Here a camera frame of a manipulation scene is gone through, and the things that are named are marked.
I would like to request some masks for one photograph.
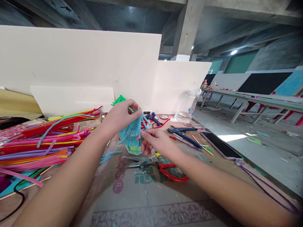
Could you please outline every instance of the concrete floor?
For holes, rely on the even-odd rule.
[[[212,100],[219,100],[220,95],[214,94]],[[261,119],[253,125],[256,115],[239,116],[231,124],[230,120],[242,104],[238,100],[233,109],[230,109],[232,98],[223,97],[219,108],[211,111],[205,107],[196,106],[193,118],[209,128],[213,133],[226,141],[238,152],[246,156],[272,177],[291,189],[297,195],[303,197],[303,159],[298,157],[303,154],[303,126],[295,126],[301,114],[293,114],[289,121],[281,120],[278,124],[272,124],[275,115],[262,115]],[[205,102],[206,106],[216,107],[217,102]],[[256,104],[250,112],[257,112]],[[268,110],[267,112],[279,113],[281,110]],[[299,136],[289,136],[281,130],[290,131]],[[269,137],[259,135],[256,131],[266,133]],[[262,145],[247,140],[246,133],[261,140]]]

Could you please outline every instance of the left hand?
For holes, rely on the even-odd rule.
[[[135,111],[138,109],[138,104],[132,99],[117,103],[100,124],[101,127],[99,127],[104,129],[108,140],[142,115],[142,111],[132,113],[129,107]]]

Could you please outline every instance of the table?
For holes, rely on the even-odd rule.
[[[167,135],[171,135],[167,132],[170,125],[183,126],[180,122],[167,122],[161,128]],[[213,148],[197,131],[189,131],[186,135],[194,135],[199,143]],[[125,169],[124,166],[132,161],[125,159],[124,156],[131,156],[131,154],[127,152],[124,145],[118,144],[120,142],[118,139],[118,135],[112,139],[105,154],[117,150],[122,150],[122,154],[113,155],[108,162],[98,168],[91,189],[70,226],[238,225],[236,220],[191,180],[186,183],[172,182],[160,174],[155,165],[143,169]],[[233,161],[224,159],[219,153],[214,152],[211,156],[207,152],[201,153],[180,141],[174,141],[174,143],[184,152],[257,187],[254,181]],[[245,164],[245,167],[283,193],[250,165]],[[51,169],[43,175],[42,179],[53,174],[56,169]],[[271,192],[269,187],[264,184],[262,186]],[[37,191],[36,186],[23,191],[27,198],[25,203],[28,203]],[[283,194],[295,203],[288,195]],[[10,213],[19,202],[18,195],[0,201],[0,218]],[[10,226],[23,208],[24,206],[2,224]]]
[[[282,118],[284,118],[290,110],[297,111],[297,112],[303,112],[302,103],[281,101],[281,100],[275,100],[275,99],[270,99],[270,98],[261,98],[261,97],[253,98],[251,95],[237,94],[237,93],[234,93],[229,90],[202,89],[202,91],[206,92],[206,95],[205,95],[205,99],[203,99],[203,102],[201,103],[201,107],[203,107],[204,102],[218,101],[217,106],[216,106],[216,108],[217,108],[219,106],[220,102],[222,101],[223,96],[229,96],[229,97],[235,98],[232,105],[230,106],[231,109],[233,108],[233,106],[235,105],[235,103],[238,99],[243,100],[243,104],[238,109],[237,113],[234,115],[232,120],[230,121],[231,123],[234,123],[240,114],[254,114],[254,115],[258,115],[253,122],[253,124],[255,124],[261,118],[261,116],[264,114],[264,112],[269,108],[269,106],[274,106],[274,107],[283,109],[283,111],[281,113],[266,113],[269,115],[279,115],[278,118],[273,122],[274,124],[277,124]],[[221,97],[219,100],[206,100],[206,97],[208,96],[209,93],[218,94],[218,95],[221,95]],[[260,113],[242,112],[243,108],[246,106],[248,101],[264,104],[265,107],[261,110]]]

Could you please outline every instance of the green wall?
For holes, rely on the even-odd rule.
[[[255,54],[232,57],[224,71],[224,73],[245,73],[253,61]]]
[[[212,70],[212,73],[211,73],[211,74],[216,74],[216,73],[218,73],[218,71],[219,71],[219,69],[220,69],[220,66],[221,66],[221,64],[222,64],[222,61],[223,61],[223,60],[213,61],[213,62],[212,62],[211,68],[209,69],[210,71]]]

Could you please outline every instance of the blue pipe cleaner craft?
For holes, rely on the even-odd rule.
[[[134,120],[132,123],[130,123],[125,129],[121,130],[119,132],[120,134],[120,139],[121,142],[119,144],[125,144],[125,147],[127,149],[127,151],[131,154],[141,154],[141,143],[143,138],[141,138],[141,123],[144,125],[144,129],[149,129],[149,126],[145,124],[145,121],[151,125],[148,120],[146,119],[146,117],[142,114],[139,118],[137,118],[136,120]],[[131,150],[131,147],[135,147],[137,148],[137,151],[134,151],[133,149]]]

